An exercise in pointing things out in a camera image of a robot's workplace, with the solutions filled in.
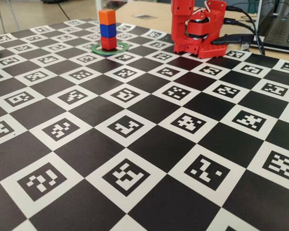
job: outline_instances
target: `stack of cubes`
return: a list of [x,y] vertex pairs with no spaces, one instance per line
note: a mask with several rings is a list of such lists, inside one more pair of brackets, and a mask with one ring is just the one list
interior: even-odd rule
[[112,50],[117,47],[116,12],[104,9],[98,12],[101,28],[102,48]]

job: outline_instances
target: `green circular marker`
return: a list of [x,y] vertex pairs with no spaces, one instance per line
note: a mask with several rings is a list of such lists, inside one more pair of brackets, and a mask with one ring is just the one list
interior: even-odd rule
[[97,53],[97,54],[112,55],[112,54],[119,54],[119,53],[125,52],[125,51],[127,51],[128,48],[129,48],[128,44],[123,43],[123,42],[118,42],[117,45],[122,45],[122,46],[123,46],[122,50],[116,50],[116,51],[103,51],[103,50],[98,50],[97,48],[98,48],[99,46],[101,46],[100,43],[94,44],[94,45],[92,46],[91,50],[92,50],[94,53]]

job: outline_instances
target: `checkerboard mat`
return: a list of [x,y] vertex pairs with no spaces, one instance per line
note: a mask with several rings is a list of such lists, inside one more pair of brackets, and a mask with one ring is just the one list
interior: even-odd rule
[[289,231],[289,62],[117,37],[103,56],[91,19],[0,36],[0,231]]

